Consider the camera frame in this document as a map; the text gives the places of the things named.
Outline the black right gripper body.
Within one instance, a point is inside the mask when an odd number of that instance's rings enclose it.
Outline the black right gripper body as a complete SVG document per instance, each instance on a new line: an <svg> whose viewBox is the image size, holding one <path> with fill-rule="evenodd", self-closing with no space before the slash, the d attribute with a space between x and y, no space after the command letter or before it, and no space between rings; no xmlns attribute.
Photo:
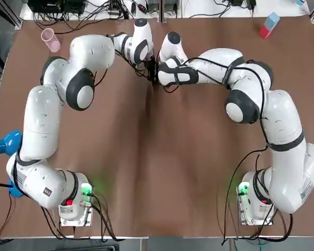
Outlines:
<svg viewBox="0 0 314 251"><path fill-rule="evenodd" d="M158 70L159 70L160 62L159 56L155 57L155 65L154 65L154 77L153 77L153 84L159 84L159 77L158 77Z"/></svg>

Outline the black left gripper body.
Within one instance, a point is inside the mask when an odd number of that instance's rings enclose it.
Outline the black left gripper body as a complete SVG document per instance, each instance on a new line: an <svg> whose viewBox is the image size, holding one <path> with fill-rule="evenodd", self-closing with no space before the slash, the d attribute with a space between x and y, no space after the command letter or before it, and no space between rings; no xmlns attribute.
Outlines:
<svg viewBox="0 0 314 251"><path fill-rule="evenodd" d="M147 69L148 78L155 77L155 58L150 58L149 60L144 61L144 66Z"/></svg>

